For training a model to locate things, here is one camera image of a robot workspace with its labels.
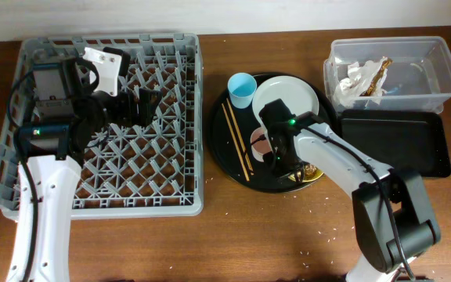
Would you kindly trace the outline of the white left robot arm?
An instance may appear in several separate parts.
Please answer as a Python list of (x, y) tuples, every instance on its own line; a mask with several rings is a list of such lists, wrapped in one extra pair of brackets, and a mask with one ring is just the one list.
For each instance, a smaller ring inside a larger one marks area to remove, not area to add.
[(98, 52), (32, 66), (37, 98), (13, 134), (20, 204), (8, 281), (68, 281), (70, 222), (85, 149), (108, 125), (146, 127), (162, 100), (157, 90), (120, 92), (127, 54)]

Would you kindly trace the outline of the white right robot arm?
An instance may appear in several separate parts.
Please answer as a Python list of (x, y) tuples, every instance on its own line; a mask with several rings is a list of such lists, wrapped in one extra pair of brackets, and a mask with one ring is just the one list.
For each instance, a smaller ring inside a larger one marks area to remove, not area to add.
[(322, 118), (311, 111), (292, 114), (281, 99), (264, 105), (259, 120), (271, 148), (264, 159), (274, 175), (300, 178), (308, 163), (352, 199), (361, 255), (345, 280), (388, 282), (403, 273), (415, 280), (410, 263), (441, 239), (420, 174), (368, 157)]

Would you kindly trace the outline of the pink cup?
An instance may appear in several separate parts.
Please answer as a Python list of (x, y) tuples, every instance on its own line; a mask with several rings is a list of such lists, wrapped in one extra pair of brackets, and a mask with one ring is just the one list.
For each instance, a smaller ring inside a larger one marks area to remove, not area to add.
[(263, 156), (272, 151), (267, 139), (258, 141), (260, 137), (264, 137), (264, 133), (263, 127), (258, 127), (251, 133), (251, 153), (254, 159), (259, 162), (263, 162)]

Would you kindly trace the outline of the light blue cup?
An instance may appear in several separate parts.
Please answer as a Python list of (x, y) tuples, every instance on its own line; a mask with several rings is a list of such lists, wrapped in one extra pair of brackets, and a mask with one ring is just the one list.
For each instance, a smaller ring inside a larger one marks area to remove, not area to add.
[(236, 73), (227, 83), (229, 98), (234, 107), (244, 109), (250, 106), (257, 90), (255, 78), (248, 73)]

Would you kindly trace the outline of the yellow bowl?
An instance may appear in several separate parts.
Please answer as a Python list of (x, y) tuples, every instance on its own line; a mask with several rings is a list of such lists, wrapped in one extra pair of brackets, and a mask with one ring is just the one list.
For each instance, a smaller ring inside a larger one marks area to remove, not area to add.
[(294, 173), (288, 176), (288, 179), (296, 183), (311, 183), (323, 176), (323, 172), (312, 164), (304, 164)]

